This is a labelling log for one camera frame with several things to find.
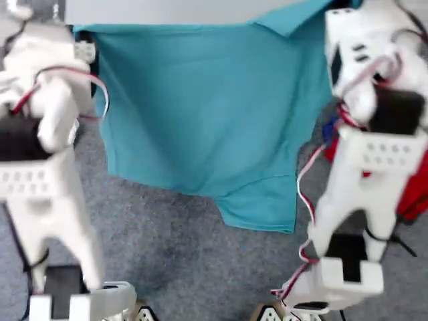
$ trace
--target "black wire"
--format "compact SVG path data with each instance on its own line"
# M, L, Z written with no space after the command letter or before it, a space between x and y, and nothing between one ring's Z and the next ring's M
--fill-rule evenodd
M290 312L290 313L291 313L291 314L292 314L292 316L293 316L293 317L295 317L297 320L302 321L302 319L301 319L301 318L299 318L297 314L295 314L295 313L293 313L293 312Z
M287 304L284 302L284 300L281 300L281 302L282 302L282 304L284 305L284 306L287 306ZM302 321L302 319L301 318L299 318L299 316L297 315L297 314L295 314L295 313L293 313L293 312L291 312L290 311L290 313L297 319L297 320L299 320L299 321Z
M23 265L22 270L24 273L27 274L27 305L25 307L25 312L24 312L22 318L19 319L19 321L24 321L29 316L29 301L30 301L31 295L33 294L33 275L31 274L31 271L33 268L42 264L47 259L47 257L49 256L49 250L46 251L45 255L39 261L37 261L33 265L30 265L28 262L27 256L25 255L23 246L19 240L18 233L16 231L15 225L13 224L13 220L12 220L12 216L11 216L11 213L9 211L9 208L7 207L7 205L5 203L2 204L2 207L3 207L3 210L6 214L6 219L7 219L7 222L9 224L9 228L11 230L13 242L15 243L17 252L18 252L18 254L21 258L21 261L22 261L22 265Z
M428 43L428 32L425 29L425 26L423 25L422 21L411 11L409 11L408 9L406 9L400 2L400 0L394 0L395 5L397 5L398 8L400 8L401 10L403 10L407 16L409 17L409 19L417 26L417 28L419 29L419 31L421 32L421 37L422 40L425 43Z
M397 234L392 234L389 241L401 245L403 249L405 249L410 255L412 255L413 257L417 257L416 252L413 251L411 247L408 246Z
M345 312L343 312L343 310L340 310L339 313L340 317L342 318L342 321L346 321Z
M27 26L27 20L23 21L19 30L6 38L5 43L3 44L3 57L6 57L12 49L13 42L25 31Z

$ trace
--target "red and white wire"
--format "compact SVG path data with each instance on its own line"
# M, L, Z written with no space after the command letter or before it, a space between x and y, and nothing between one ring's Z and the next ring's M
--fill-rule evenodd
M270 293L273 294L278 300L285 300L288 297L288 294L290 294L290 292L293 290L293 287L299 277L303 272L305 272L309 265L310 263L304 263L296 270L296 272L294 272L293 276L290 278L290 283L288 284L287 288L271 290Z
M309 158L309 161L306 163L305 166L303 166L302 170L300 171L298 177L297 177L297 192L303 203L306 205L306 207L309 210L310 218L312 223L315 223L315 210L314 206L310 202L310 200L305 196L305 194L302 193L300 190L300 181L302 180L303 176L310 170L312 165L315 163L318 156L320 156L321 152L326 148L326 144L323 144L319 146L315 152L312 154L312 156ZM304 253L304 249L308 244L311 242L310 239L307 239L301 246L299 247L299 256L305 263L302 264L296 272L294 272L293 276L290 278L290 283L288 284L288 287L286 289L278 289L278 290L272 290L271 293L276 296L278 300L285 300L288 296L288 294L291 292L292 288L294 287L294 284L297 282L298 278L302 275L302 273L306 270L306 268L313 263L316 263L317 259L312 259L308 257Z
M401 60L400 55L397 54L395 57L397 59L397 67L386 80L386 83L388 84L394 82L399 77L403 67L403 62ZM359 73L359 75L357 75L357 77L355 77L355 79L353 79L353 81L349 82L349 84L347 84L343 88L342 98L345 97L345 95L350 90L352 90L355 86L359 85L363 80L367 79L368 77L372 78L376 74L379 66L384 62L389 62L390 65L394 65L394 60L390 56L383 55L374 59L371 64L369 64L365 69L361 71L361 73Z
M302 170L300 171L297 177L297 193L309 211L312 224L315 224L315 208L311 203L311 201L309 200L309 198L307 198L307 196L305 196L305 194L302 193L302 190L300 188L300 183L302 181L303 176L311 169L312 165L315 163L316 159L320 156L320 154L324 149L326 149L326 144L319 146L315 150L315 152L309 158L309 161L306 163L306 165L303 166ZM316 263L318 261L317 259L312 259L305 254L305 248L309 245L310 242L311 242L311 239L308 238L303 244L301 244L301 246L299 247L299 257L305 263Z
M302 180L303 176L310 170L310 168L315 163L316 159L318 158L318 156L320 156L320 154L324 149L326 149L326 144L323 144L320 147L318 147L315 150L314 154L312 154L312 156L309 158L309 161L306 163L306 165L303 166L299 175L297 176L297 193L300 199L305 204L306 208L308 209L310 218L313 223L315 223L315 209L312 203L309 201L309 199L305 196L305 194L302 193L302 190L300 189L300 181Z

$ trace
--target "blue object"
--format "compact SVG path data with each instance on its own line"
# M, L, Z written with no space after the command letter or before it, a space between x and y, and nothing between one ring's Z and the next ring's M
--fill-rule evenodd
M333 141L333 138L337 135L337 131L334 128L334 124L340 118L337 116L332 117L332 119L322 127L322 138L326 144L330 144Z
M212 197L228 225L293 232L298 151L331 99L329 2L236 25L77 28L93 33L110 91L109 173Z

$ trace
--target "red wire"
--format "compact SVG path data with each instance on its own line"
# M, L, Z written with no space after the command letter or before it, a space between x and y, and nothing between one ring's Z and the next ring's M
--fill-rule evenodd
M22 108L25 106L25 104L27 103L27 101L31 98L31 96L37 91L37 89L39 89L38 84L36 84L33 87L33 89L31 89L28 93L24 95L24 97L20 99L20 101L18 101L18 103L16 104L16 107L12 109L12 113L17 114L18 112L20 112Z

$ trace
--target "cable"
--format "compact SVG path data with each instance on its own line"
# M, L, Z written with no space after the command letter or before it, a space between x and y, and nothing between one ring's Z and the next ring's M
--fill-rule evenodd
M278 300L285 300L288 297L288 294L290 294L290 292L292 291L299 277L310 265L311 263L302 264L290 278L290 283L288 284L288 287L286 289L271 290L270 293L273 294Z
M393 82L401 73L401 59L398 54L395 55L395 57L397 59L398 66L395 72L392 73L392 76L389 75L389 78L387 80L388 82ZM384 62L394 64L394 61L391 59L391 57L386 55L379 56L378 58L374 59L371 64L369 64L365 69L361 71L361 73L359 73L357 77L355 77L355 79L353 79L353 81L349 82L349 84L344 87L342 91L342 98L345 97L348 92L350 92L355 86L359 85L367 77L373 77L376 74L377 68Z
M291 313L291 314L292 314L292 316L293 316L293 317L295 317L298 321L302 321L302 319L301 319L301 318L299 318L297 314L295 314L295 313L293 313L293 312L291 312L291 311L290 311L290 313Z
M391 42L396 43L397 40L400 38L400 36L402 36L402 35L404 35L406 33L412 33L413 35L417 35L418 37L420 37L422 39L422 41L424 41L425 43L427 43L423 39L422 33L419 33L419 32L417 32L415 30L408 29L408 28L402 28L402 29L398 29L398 30L394 31L393 35L391 36Z
M25 106L25 104L29 101L31 96L38 91L40 88L40 84L36 83L31 90L29 90L22 98L18 101L14 109L12 109L12 114L18 114L22 111L22 108Z
M299 175L297 176L297 193L298 193L300 199L305 204L306 208L308 209L309 214L310 214L310 218L311 218L311 220L312 220L313 223L315 223L315 210L314 210L314 206L311 204L311 202L309 201L309 199L307 198L307 196L305 196L302 193L302 191L300 189L300 181L302 180L303 176L310 170L310 168L315 163L315 161L318 158L318 156L320 156L321 152L324 149L326 149L326 147L327 147L326 144L323 144L323 145L319 146L315 150L315 152L312 154L312 156L309 158L309 160L306 163L306 165L303 166L302 170L300 171Z
M303 201L303 203L305 204L306 208L309 211L312 224L315 224L315 209L314 209L313 204L309 200L309 198L307 198L307 196L305 196L305 194L302 193L302 190L300 188L300 182L301 182L303 176L310 170L312 165L315 163L318 156L320 156L321 152L324 149L326 149L326 147L327 147L327 145L323 144L315 150L315 152L309 158L309 161L306 163L306 165L303 166L302 170L300 171L300 173L297 177L297 193L299 195L299 198ZM308 238L303 244L301 244L301 246L299 247L299 252L298 252L299 257L303 262L316 263L316 262L318 262L317 259L312 259L312 258L308 257L304 252L306 246L308 246L310 242L311 242L311 240Z
M342 321L346 321L345 312L343 312L343 310L340 310L339 313L340 317L342 318Z
M49 256L49 250L46 251L45 255L39 261L35 262L33 265L30 265L28 262L27 256L25 255L23 246L19 240L15 225L13 224L13 220L12 220L12 216L9 211L9 208L5 203L2 204L2 208L6 214L6 219L9 224L9 228L11 230L12 239L13 239L13 242L15 243L16 250L22 261L23 272L27 274L27 305L25 307L25 312L22 318L19 320L19 321L24 321L29 316L29 301L30 301L31 295L33 294L33 275L31 274L31 271L32 269L42 264L45 260L47 260L47 257Z
M12 50L12 45L13 42L20 36L23 34L23 32L25 31L25 27L27 26L27 22L28 20L24 20L21 23L21 27L19 28L19 30L14 33L13 35L10 35L9 37L6 38L5 43L3 44L3 58L6 57L9 52Z
M86 120L103 120L103 119L105 119L107 112L110 109L110 95L108 93L107 86L98 76L91 74L90 72L87 72L86 70L80 70L78 68L73 68L73 67L68 67L68 66L51 66L51 67L46 67L44 69L41 69L36 73L36 75L34 77L34 84L37 83L37 80L41 74L43 74L45 72L55 71L55 70L57 70L57 71L58 70L64 70L64 71L68 71L68 72L73 72L75 74L80 74L82 76L89 78L89 80L92 83L94 83L95 85L100 87L102 89L102 92L104 94L104 99L105 99L104 111L103 111L102 115L101 116L88 116L88 115L81 114L81 115L79 115L79 117L86 119Z
M421 32L421 38L425 43L428 43L428 32L425 29L425 26L423 25L422 21L410 10L406 9L400 2L400 0L394 0L395 5L404 11L404 13L407 14L409 19L416 25L416 27Z

